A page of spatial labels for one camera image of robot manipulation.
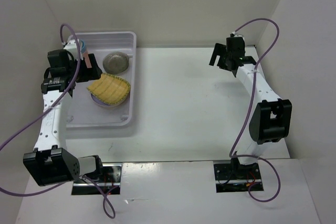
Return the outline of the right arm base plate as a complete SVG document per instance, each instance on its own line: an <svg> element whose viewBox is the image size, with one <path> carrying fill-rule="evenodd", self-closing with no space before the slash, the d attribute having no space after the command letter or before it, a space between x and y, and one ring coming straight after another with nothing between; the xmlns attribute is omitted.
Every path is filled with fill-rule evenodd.
<svg viewBox="0 0 336 224"><path fill-rule="evenodd" d="M263 191L261 174L257 163L240 164L239 160L214 162L214 176L217 193Z"/></svg>

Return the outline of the red plastic cup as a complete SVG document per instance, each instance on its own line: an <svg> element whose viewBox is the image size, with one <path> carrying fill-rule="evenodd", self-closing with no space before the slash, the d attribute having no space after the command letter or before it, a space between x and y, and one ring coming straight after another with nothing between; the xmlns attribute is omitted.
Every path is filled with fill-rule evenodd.
<svg viewBox="0 0 336 224"><path fill-rule="evenodd" d="M88 51L85 49L81 52L82 54L82 57L85 61L85 64L86 64L86 67L87 68L92 68L92 65L91 65L91 62L90 62L90 58L89 58L89 54L88 54Z"/></svg>

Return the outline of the purple plastic plate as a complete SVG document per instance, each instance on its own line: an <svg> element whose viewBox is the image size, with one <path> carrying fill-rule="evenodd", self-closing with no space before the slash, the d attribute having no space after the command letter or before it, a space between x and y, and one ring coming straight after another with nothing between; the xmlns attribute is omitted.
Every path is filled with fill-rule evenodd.
<svg viewBox="0 0 336 224"><path fill-rule="evenodd" d="M120 104L122 104L122 103L125 101L125 99L122 99L122 100L120 100L120 101L117 102L117 103L114 103L114 104L107 104L107 103L105 103L105 102L99 100L99 99L98 99L97 97L95 97L93 94L90 94L90 97L91 97L92 101L93 101L96 105L101 106L101 107L104 107L104 108L113 108L113 107L115 107L115 106L119 106Z"/></svg>

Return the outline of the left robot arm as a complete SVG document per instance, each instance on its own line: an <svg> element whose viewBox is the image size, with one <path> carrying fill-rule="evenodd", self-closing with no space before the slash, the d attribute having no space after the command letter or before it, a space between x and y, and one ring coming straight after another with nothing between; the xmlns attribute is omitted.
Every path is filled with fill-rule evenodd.
<svg viewBox="0 0 336 224"><path fill-rule="evenodd" d="M39 186L78 180L85 175L93 182L104 177L104 168L98 155L75 157L67 151L66 125L75 82L87 82L101 77L94 54L89 54L91 66L77 61L64 49L48 52L49 68L44 73L41 92L45 115L37 142L31 153L23 156L23 164Z"/></svg>

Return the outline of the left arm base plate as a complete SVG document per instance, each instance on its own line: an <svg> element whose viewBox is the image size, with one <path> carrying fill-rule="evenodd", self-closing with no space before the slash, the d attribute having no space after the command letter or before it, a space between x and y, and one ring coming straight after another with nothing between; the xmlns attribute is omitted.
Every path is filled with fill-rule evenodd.
<svg viewBox="0 0 336 224"><path fill-rule="evenodd" d="M122 163L103 163L102 174L93 179L104 194L119 195L121 186ZM100 195L96 186L87 179L79 179L73 183L73 196Z"/></svg>

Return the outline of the blue plastic cup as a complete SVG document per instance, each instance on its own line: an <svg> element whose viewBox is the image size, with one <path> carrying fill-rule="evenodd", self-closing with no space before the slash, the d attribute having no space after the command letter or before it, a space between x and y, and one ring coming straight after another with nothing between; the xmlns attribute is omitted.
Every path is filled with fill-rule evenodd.
<svg viewBox="0 0 336 224"><path fill-rule="evenodd" d="M79 40L79 44L80 44L80 52L81 53L84 53L85 51L87 51L86 44L83 40Z"/></svg>

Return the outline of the woven bamboo tray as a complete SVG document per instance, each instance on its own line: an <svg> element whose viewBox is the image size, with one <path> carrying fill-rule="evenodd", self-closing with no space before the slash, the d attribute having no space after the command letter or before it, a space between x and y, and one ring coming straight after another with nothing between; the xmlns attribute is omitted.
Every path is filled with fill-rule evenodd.
<svg viewBox="0 0 336 224"><path fill-rule="evenodd" d="M122 103L131 91L131 85L125 79L108 73L102 73L100 79L95 80L87 90L99 101L110 105Z"/></svg>

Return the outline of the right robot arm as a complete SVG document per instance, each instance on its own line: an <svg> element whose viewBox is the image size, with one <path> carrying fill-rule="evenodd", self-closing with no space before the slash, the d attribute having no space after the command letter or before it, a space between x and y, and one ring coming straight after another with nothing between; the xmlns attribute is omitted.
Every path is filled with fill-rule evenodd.
<svg viewBox="0 0 336 224"><path fill-rule="evenodd" d="M216 43L209 64L231 72L253 99L248 120L238 135L239 142L230 152L230 164L214 166L215 178L219 181L242 179L257 166L271 144L288 136L292 103L272 90L255 59L245 54L242 37L231 35L226 44Z"/></svg>

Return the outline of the clear glass plate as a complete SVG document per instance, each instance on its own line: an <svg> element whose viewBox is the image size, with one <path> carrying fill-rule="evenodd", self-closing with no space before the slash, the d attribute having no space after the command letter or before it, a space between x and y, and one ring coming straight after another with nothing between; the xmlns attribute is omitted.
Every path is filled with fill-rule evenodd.
<svg viewBox="0 0 336 224"><path fill-rule="evenodd" d="M102 65L106 73L119 74L128 69L129 56L120 51L113 51L105 56Z"/></svg>

